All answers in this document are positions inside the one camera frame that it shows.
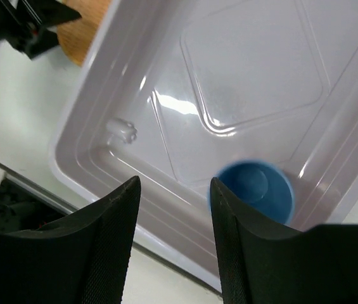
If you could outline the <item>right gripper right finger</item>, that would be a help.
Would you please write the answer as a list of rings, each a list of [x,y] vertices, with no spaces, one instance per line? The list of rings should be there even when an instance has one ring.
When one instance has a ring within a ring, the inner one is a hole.
[[[358,224],[298,231],[210,183],[224,303],[358,303]]]

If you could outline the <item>round woven orange tray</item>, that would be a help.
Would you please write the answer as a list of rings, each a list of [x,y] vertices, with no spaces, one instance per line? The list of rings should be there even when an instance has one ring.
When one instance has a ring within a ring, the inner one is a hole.
[[[111,0],[65,0],[81,18],[57,26],[56,33],[65,55],[76,65],[82,66],[93,39],[105,17]]]

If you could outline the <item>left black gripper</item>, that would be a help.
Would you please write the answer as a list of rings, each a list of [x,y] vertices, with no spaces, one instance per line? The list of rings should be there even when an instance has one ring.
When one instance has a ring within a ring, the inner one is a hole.
[[[59,1],[0,0],[0,42],[31,60],[59,45],[50,28],[81,18],[81,14]]]

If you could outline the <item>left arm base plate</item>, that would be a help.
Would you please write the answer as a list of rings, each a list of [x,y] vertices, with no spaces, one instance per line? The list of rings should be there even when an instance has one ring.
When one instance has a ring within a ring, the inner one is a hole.
[[[38,229],[64,217],[43,199],[5,178],[0,183],[0,233]]]

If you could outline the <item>blue plastic cup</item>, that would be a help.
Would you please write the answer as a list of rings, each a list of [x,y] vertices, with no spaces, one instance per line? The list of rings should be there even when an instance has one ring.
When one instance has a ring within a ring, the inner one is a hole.
[[[263,160],[240,160],[216,173],[243,206],[249,206],[275,223],[288,227],[295,213],[295,192],[286,174]]]

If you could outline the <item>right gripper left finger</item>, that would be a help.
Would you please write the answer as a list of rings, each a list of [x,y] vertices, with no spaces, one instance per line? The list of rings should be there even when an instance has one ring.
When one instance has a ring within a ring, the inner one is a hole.
[[[36,230],[0,231],[0,303],[120,303],[140,197],[135,176]]]

